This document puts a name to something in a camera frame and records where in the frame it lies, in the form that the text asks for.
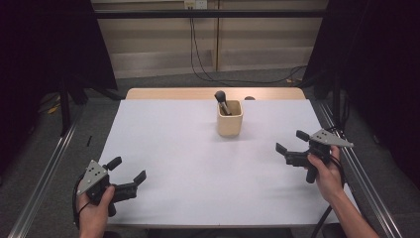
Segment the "white wall socket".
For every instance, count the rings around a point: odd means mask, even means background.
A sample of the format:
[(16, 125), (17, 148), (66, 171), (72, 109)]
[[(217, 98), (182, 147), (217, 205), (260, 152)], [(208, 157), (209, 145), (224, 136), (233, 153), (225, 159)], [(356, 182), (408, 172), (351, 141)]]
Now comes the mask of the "white wall socket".
[(184, 8), (187, 10), (207, 10), (207, 0), (184, 0)]

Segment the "aluminium floor rail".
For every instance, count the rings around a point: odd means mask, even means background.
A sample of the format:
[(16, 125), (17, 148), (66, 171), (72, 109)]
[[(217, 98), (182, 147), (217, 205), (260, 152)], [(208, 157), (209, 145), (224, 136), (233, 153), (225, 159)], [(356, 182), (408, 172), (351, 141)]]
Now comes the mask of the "aluminium floor rail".
[(361, 191), (366, 197), (377, 222), (380, 224), (381, 230), (384, 232), (384, 236), (386, 238), (403, 238), (388, 208), (371, 183), (368, 174), (360, 163), (354, 149), (343, 147), (341, 152), (344, 154), (344, 161), (348, 163), (349, 168), (361, 187)]
[(75, 112), (73, 113), (73, 118), (70, 120), (68, 129), (57, 141), (41, 178), (38, 180), (34, 191), (18, 216), (18, 219), (12, 227), (8, 238), (26, 238), (41, 204), (45, 199), (46, 192), (50, 186), (57, 167), (71, 142), (75, 128), (81, 118), (81, 115), (83, 114), (84, 108), (84, 105), (75, 107)]

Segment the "beige square cup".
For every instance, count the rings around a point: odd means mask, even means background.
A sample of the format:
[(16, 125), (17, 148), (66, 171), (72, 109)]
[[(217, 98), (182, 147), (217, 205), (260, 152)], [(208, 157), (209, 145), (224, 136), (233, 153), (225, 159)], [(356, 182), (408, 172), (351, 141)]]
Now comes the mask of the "beige square cup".
[(235, 137), (241, 132), (243, 107), (239, 100), (228, 100), (227, 105), (231, 115), (226, 115), (221, 106), (217, 107), (217, 132), (222, 137)]

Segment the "person's right hand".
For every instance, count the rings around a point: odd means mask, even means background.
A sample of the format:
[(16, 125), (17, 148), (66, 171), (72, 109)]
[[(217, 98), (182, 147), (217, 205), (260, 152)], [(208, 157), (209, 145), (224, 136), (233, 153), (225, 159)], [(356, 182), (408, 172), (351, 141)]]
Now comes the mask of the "person's right hand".
[(307, 159), (318, 170), (316, 182), (323, 198), (333, 205), (344, 194), (340, 170), (334, 164), (325, 165), (313, 154), (309, 154)]

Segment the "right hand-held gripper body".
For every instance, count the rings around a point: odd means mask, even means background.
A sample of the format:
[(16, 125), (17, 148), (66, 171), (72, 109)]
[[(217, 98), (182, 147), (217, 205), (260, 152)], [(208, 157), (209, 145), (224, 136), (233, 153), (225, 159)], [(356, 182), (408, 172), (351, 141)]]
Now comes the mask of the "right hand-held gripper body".
[(325, 129), (321, 129), (309, 136), (308, 150), (305, 152), (291, 152), (287, 150), (285, 161), (288, 165), (306, 168), (306, 181), (313, 183), (317, 177), (318, 170), (309, 163), (307, 159), (309, 154), (317, 156), (325, 165), (328, 165), (331, 162), (330, 148), (332, 146), (352, 148), (354, 144), (339, 138)]

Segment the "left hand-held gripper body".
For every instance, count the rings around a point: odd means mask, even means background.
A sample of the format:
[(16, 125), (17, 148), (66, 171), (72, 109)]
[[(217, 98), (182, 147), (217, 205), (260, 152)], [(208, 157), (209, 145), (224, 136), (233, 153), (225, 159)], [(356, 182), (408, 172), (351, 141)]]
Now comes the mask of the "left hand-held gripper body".
[[(93, 204), (99, 204), (106, 188), (111, 185), (109, 172), (95, 161), (91, 161), (81, 182), (76, 186), (76, 194), (86, 194)], [(132, 182), (115, 185), (114, 196), (108, 205), (108, 216), (113, 217), (117, 211), (116, 202), (137, 197), (138, 185)]]

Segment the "black horizontal bar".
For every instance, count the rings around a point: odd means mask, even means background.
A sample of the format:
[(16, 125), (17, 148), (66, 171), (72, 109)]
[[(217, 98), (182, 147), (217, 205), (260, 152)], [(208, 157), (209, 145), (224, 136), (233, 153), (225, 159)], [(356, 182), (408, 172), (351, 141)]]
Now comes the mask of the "black horizontal bar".
[(95, 10), (98, 19), (160, 18), (323, 18), (326, 10)]

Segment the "black metal stand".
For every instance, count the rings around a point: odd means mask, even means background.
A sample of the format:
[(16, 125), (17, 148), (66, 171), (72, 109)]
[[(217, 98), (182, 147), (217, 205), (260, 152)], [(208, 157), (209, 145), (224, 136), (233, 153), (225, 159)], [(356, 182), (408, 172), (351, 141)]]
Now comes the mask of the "black metal stand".
[(337, 128), (341, 126), (341, 88), (340, 76), (336, 73), (333, 85), (333, 120)]
[(64, 76), (60, 81), (59, 97), (60, 97), (60, 107), (61, 107), (61, 136), (64, 136), (69, 130), (70, 125), (71, 125), (67, 76)]

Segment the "wooden table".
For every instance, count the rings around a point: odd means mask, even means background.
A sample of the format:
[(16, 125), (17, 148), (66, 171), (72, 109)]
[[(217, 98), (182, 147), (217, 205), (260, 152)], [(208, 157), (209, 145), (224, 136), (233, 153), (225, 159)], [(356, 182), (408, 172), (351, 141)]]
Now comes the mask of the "wooden table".
[(210, 100), (222, 90), (231, 100), (244, 100), (252, 97), (256, 100), (300, 100), (305, 95), (297, 87), (179, 87), (179, 88), (132, 88), (127, 99), (181, 99)]

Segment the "small yellow floor object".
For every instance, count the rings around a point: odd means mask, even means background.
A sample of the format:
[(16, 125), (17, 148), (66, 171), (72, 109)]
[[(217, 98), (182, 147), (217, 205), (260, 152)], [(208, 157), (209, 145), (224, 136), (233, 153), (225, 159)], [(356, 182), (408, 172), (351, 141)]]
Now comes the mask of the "small yellow floor object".
[(55, 113), (57, 111), (57, 109), (59, 108), (59, 106), (60, 106), (60, 96), (57, 97), (57, 99), (55, 100), (53, 106), (50, 109), (48, 109), (47, 113), (48, 114)]

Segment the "white table mat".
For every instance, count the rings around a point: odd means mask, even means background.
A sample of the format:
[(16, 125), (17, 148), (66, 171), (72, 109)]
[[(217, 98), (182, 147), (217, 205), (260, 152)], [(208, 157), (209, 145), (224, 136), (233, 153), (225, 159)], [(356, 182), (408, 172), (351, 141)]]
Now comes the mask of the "white table mat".
[(328, 204), (306, 172), (286, 164), (275, 146), (302, 152), (296, 138), (320, 124), (307, 100), (242, 104), (234, 138), (217, 132), (215, 100), (125, 100), (101, 163), (119, 157), (113, 183), (147, 173), (134, 199), (117, 203), (112, 225), (263, 227), (316, 223)]

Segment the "black curtain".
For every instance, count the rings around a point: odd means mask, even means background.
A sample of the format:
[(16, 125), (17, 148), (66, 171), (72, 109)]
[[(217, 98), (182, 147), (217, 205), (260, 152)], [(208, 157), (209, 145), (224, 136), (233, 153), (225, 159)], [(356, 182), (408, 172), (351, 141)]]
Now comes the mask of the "black curtain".
[(328, 0), (305, 83), (334, 80), (420, 188), (420, 0)]
[(91, 0), (0, 0), (0, 175), (35, 125), (41, 99), (63, 83), (115, 89)]

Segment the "thick black makeup brush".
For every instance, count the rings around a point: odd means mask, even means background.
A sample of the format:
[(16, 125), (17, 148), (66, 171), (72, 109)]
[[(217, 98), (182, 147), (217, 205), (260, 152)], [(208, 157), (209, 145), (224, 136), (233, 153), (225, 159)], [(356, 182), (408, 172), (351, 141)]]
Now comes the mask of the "thick black makeup brush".
[(224, 112), (225, 115), (227, 116), (231, 116), (232, 113), (227, 105), (227, 100), (226, 100), (226, 94), (223, 90), (218, 90), (215, 92), (214, 94), (220, 108), (222, 109), (222, 111)]

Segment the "person's left hand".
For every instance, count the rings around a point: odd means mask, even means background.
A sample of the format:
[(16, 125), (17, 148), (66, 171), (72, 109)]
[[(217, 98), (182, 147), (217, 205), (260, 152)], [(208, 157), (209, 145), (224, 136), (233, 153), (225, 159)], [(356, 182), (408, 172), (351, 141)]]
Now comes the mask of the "person's left hand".
[(114, 196), (115, 187), (106, 188), (98, 205), (90, 203), (89, 197), (84, 193), (78, 198), (79, 205), (79, 230), (104, 229), (108, 221), (108, 205)]

